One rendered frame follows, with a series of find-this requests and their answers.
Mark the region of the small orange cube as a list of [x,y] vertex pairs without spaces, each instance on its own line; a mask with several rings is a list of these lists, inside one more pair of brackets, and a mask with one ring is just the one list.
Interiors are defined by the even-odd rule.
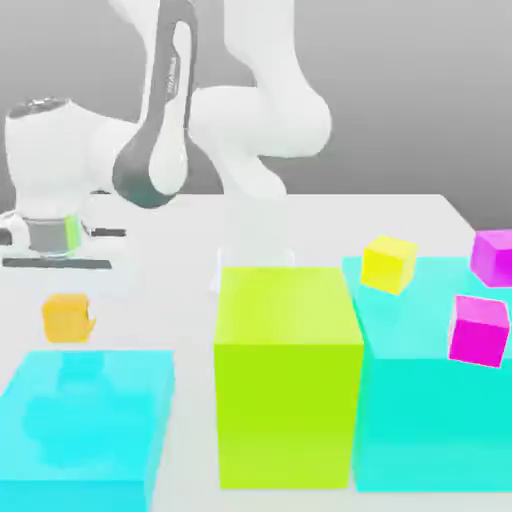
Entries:
[[96,319],[89,316],[84,293],[51,295],[42,306],[43,326],[50,343],[86,343]]

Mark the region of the small purple cube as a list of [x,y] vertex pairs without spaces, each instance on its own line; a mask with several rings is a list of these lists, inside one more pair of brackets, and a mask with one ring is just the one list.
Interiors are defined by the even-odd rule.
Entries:
[[477,231],[470,270],[488,287],[512,288],[512,229]]

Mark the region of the large cyan box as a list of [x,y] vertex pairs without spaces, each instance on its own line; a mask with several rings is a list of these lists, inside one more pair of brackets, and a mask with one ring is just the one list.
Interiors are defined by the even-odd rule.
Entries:
[[0,395],[0,512],[151,512],[169,350],[32,351]]

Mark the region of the large turquoise box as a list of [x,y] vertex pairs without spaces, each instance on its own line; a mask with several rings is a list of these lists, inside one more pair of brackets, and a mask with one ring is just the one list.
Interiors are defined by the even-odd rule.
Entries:
[[399,296],[361,285],[346,257],[364,357],[354,436],[355,486],[371,492],[512,492],[512,333],[500,368],[452,361],[456,295],[500,300],[464,257],[422,257]]

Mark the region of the small magenta cube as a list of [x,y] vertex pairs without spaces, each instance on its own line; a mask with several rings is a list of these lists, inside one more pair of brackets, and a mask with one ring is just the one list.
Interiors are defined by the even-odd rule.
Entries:
[[510,329],[504,301],[457,295],[449,324],[448,358],[500,368]]

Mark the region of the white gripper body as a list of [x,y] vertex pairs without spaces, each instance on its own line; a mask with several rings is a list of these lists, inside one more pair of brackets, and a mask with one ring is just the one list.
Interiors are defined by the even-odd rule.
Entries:
[[93,281],[114,276],[108,259],[3,256],[0,261],[1,280]]

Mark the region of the large lime green box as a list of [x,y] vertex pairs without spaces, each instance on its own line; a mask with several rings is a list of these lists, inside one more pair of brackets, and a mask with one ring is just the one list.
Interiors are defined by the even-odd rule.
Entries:
[[338,267],[226,267],[214,335],[220,486],[348,484],[364,343]]

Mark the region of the small yellow cube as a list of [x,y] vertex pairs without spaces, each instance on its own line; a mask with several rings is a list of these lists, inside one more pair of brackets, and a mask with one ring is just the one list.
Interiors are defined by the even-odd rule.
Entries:
[[418,245],[380,235],[363,251],[361,284],[400,295],[414,277]]

